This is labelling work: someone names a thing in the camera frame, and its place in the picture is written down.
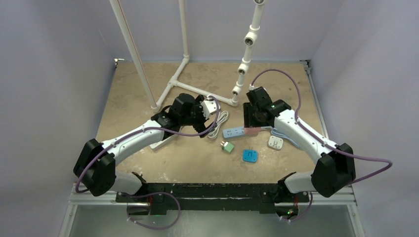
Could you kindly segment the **light blue power strip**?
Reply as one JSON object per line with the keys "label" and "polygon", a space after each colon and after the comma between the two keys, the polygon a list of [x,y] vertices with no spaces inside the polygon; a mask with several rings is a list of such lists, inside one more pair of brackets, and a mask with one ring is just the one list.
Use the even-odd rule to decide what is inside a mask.
{"label": "light blue power strip", "polygon": [[222,135],[224,139],[232,139],[237,138],[245,135],[244,127],[234,127],[234,128],[227,128],[222,131]]}

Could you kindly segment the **green plug adapter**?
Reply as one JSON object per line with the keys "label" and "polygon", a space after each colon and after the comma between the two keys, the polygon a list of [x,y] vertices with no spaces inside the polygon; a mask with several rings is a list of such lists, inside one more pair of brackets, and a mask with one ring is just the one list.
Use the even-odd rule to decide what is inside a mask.
{"label": "green plug adapter", "polygon": [[227,141],[221,141],[221,149],[226,153],[231,153],[234,149],[234,145]]}

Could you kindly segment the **white USB power strip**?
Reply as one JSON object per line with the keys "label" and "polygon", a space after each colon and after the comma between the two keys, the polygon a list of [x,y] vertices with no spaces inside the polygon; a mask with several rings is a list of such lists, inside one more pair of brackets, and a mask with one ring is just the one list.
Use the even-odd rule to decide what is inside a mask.
{"label": "white USB power strip", "polygon": [[159,149],[163,148],[164,146],[166,146],[168,143],[170,143],[172,140],[174,140],[177,137],[177,135],[172,135],[162,141],[153,143],[151,145],[149,145],[149,147],[153,150],[153,151],[158,151]]}

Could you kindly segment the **pink cube adapter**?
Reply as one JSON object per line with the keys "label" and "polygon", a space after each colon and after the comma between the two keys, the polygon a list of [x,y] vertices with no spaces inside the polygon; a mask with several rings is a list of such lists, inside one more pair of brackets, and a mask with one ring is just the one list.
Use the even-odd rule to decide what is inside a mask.
{"label": "pink cube adapter", "polygon": [[245,127],[244,134],[254,136],[257,135],[261,131],[261,127]]}

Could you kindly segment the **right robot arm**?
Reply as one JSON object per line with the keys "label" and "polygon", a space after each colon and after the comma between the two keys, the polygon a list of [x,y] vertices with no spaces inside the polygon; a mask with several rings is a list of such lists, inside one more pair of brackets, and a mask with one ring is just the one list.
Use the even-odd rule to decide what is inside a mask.
{"label": "right robot arm", "polygon": [[329,198],[356,178],[352,148],[322,137],[298,119],[283,100],[273,101],[263,87],[246,93],[244,107],[246,128],[269,126],[285,134],[305,151],[315,163],[312,171],[293,172],[278,181],[277,198],[289,201],[300,192],[318,192]]}

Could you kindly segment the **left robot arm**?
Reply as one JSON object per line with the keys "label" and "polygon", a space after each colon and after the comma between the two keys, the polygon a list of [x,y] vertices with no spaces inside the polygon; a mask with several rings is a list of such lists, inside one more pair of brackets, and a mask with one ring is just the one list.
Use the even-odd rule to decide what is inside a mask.
{"label": "left robot arm", "polygon": [[75,191],[101,196],[108,191],[127,194],[135,202],[147,197],[146,181],[135,172],[118,172],[116,167],[129,156],[143,148],[161,142],[173,135],[187,137],[180,130],[191,126],[194,137],[205,137],[213,130],[216,121],[207,126],[212,115],[219,116],[220,105],[214,96],[193,97],[181,93],[171,105],[151,116],[144,124],[116,138],[99,142],[87,141],[73,168],[77,176]]}

